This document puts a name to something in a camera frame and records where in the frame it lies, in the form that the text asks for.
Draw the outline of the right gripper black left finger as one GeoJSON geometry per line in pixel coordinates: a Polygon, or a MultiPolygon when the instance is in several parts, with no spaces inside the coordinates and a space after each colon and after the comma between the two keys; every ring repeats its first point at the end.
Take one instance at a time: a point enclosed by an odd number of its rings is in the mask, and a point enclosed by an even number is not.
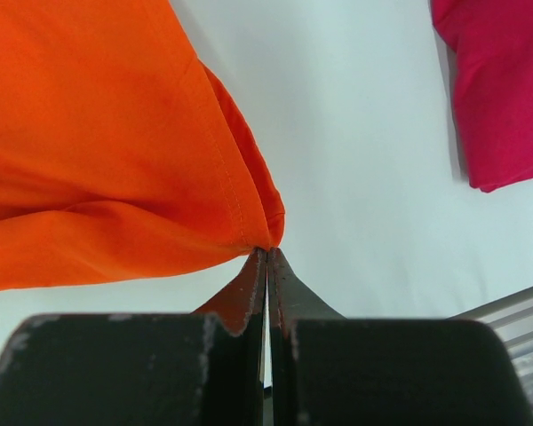
{"type": "Polygon", "coordinates": [[[267,254],[189,314],[43,314],[0,355],[0,425],[260,425],[267,254]]]}

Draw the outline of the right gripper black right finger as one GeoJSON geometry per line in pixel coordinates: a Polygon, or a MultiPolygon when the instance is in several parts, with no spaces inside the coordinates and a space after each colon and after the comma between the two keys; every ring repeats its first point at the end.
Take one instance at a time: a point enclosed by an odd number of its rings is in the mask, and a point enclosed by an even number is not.
{"type": "Polygon", "coordinates": [[[503,342],[469,319],[348,319],[267,256],[277,425],[533,425],[503,342]]]}

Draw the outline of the orange t shirt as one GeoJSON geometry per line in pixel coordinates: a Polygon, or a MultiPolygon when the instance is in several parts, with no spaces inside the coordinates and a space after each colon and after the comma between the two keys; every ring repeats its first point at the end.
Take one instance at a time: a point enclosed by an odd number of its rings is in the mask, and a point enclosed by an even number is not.
{"type": "Polygon", "coordinates": [[[0,1],[0,291],[196,272],[284,221],[169,2],[0,1]]]}

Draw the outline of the folded pink t shirt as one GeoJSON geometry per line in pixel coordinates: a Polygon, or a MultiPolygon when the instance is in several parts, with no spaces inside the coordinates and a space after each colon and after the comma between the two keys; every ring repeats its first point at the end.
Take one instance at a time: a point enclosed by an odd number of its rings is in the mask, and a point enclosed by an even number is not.
{"type": "Polygon", "coordinates": [[[533,1],[433,1],[454,51],[452,95],[471,187],[533,178],[533,1]]]}

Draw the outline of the aluminium front rail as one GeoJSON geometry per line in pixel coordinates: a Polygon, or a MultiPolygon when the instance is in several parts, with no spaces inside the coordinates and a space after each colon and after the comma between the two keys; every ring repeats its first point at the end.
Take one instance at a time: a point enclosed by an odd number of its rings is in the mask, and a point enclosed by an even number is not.
{"type": "Polygon", "coordinates": [[[458,314],[457,318],[483,322],[496,332],[533,402],[533,287],[458,314]]]}

